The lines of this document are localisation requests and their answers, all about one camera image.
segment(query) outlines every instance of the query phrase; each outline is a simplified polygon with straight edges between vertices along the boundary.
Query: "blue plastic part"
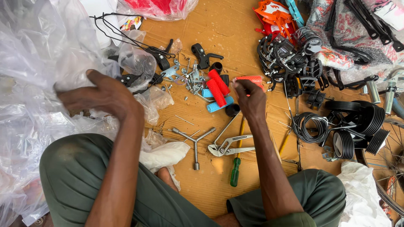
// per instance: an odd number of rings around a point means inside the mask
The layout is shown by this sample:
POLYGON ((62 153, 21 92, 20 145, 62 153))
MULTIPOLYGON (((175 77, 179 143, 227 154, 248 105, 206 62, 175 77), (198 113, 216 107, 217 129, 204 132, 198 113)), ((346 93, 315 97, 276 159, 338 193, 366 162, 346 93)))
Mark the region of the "blue plastic part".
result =
POLYGON ((202 89, 202 96, 205 98, 213 98, 213 95, 209 89, 202 89))
POLYGON ((302 18, 302 16, 300 15, 299 10, 296 7, 296 3, 294 0, 285 0, 286 4, 288 5, 289 8, 289 12, 292 15, 294 21, 297 24, 298 28, 301 28, 304 26, 304 20, 302 18))
POLYGON ((211 104, 207 105, 207 106, 206 106, 206 109, 209 111, 209 113, 213 113, 213 112, 215 112, 216 110, 225 108, 226 106, 228 106, 228 105, 234 103, 234 99, 233 99, 233 97, 231 97, 231 96, 226 97, 225 100, 226 100, 227 104, 224 105, 224 106, 222 106, 222 107, 219 107, 219 105, 218 105, 216 102, 214 102, 214 103, 211 103, 211 104))

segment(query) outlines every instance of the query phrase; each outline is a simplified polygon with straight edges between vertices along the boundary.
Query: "wire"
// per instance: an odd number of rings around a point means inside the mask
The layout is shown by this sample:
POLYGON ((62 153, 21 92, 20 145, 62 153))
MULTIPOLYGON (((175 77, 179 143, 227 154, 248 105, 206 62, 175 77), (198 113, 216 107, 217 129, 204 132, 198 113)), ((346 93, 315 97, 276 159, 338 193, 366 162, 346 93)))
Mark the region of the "wire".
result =
POLYGON ((132 38, 129 38, 125 33, 123 33, 123 32, 122 32, 121 30, 119 30, 118 28, 114 27, 109 21, 107 21, 107 20, 105 19, 106 16, 110 16, 110 15, 119 15, 119 16, 128 16, 128 17, 137 17, 137 16, 140 16, 140 15, 128 15, 128 14, 120 14, 120 13, 103 13, 102 16, 100 16, 100 17, 90 16, 90 18, 94 18, 95 26, 96 26, 102 33, 104 33, 105 36, 107 36, 107 37, 109 37, 109 38, 111 38, 111 39, 114 39, 114 40, 118 40, 118 41, 121 41, 121 42, 124 42, 124 43, 131 44, 131 45, 133 45, 133 46, 137 46, 137 47, 139 47, 139 48, 141 48, 141 49, 143 49, 143 50, 145 50, 145 51, 147 51, 147 52, 149 52, 149 53, 156 53, 156 54, 164 55, 166 58, 175 58, 175 54, 170 54, 170 53, 165 52, 165 51, 163 51, 163 50, 160 50, 160 49, 158 49, 158 48, 156 48, 156 47, 154 47, 154 46, 149 46, 149 45, 147 45, 147 44, 144 44, 144 43, 142 43, 142 42, 139 42, 139 41, 137 41, 137 40, 134 40, 134 39, 132 39, 132 38), (124 40, 120 40, 120 39, 117 39, 117 38, 115 38, 115 37, 112 37, 112 36, 107 35, 107 33, 106 33, 105 31, 103 31, 103 30, 98 26, 97 20, 99 20, 99 19, 102 19, 104 25, 105 25, 107 28, 109 28, 114 34, 119 35, 119 36, 124 37, 124 38, 127 38, 127 39, 130 40, 131 42, 127 42, 127 41, 124 41, 124 40))
POLYGON ((312 112, 304 112, 300 115, 293 117, 295 124, 292 124, 292 130, 306 143, 320 143, 328 137, 328 121, 326 118, 320 117, 318 114, 312 112), (312 136, 306 129, 306 124, 312 120, 316 125, 316 131, 318 134, 312 136))

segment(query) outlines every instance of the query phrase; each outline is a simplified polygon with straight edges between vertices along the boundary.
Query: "person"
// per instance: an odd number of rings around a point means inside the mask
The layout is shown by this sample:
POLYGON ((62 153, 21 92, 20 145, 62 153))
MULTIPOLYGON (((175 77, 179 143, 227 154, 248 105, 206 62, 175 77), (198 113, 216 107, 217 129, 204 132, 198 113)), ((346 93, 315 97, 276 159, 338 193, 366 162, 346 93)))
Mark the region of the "person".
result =
POLYGON ((230 198, 228 214, 210 219, 178 193, 167 168, 155 175, 139 163, 143 106, 119 81, 95 70, 87 76, 96 86, 58 97, 67 109, 114 115, 120 129, 115 142, 77 134, 45 149, 40 177, 56 227, 338 226, 346 197, 342 182, 316 169, 286 177, 263 124, 266 95, 251 81, 234 86, 254 135, 260 189, 230 198))

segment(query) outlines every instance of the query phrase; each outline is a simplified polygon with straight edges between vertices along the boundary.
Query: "coiled black cable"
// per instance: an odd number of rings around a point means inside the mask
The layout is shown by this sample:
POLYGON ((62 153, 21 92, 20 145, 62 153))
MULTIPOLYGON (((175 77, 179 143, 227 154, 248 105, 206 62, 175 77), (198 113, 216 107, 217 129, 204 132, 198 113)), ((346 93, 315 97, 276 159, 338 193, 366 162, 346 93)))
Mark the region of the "coiled black cable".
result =
POLYGON ((327 139, 328 136, 328 121, 324 117, 312 112, 304 112, 293 117, 292 130, 293 132, 306 143, 320 143, 327 139), (317 135, 312 136, 306 129, 306 124, 312 120, 316 125, 317 135))

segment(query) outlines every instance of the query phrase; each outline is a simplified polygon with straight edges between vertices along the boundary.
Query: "foot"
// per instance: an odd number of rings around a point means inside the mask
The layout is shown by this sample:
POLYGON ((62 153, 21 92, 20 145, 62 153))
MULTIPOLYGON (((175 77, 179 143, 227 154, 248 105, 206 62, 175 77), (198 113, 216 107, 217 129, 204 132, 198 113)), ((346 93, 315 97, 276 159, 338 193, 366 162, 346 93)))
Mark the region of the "foot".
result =
POLYGON ((160 178, 164 183, 168 184, 174 191, 179 192, 178 188, 175 186, 173 179, 171 178, 171 174, 168 171, 167 167, 161 168, 156 176, 160 178))

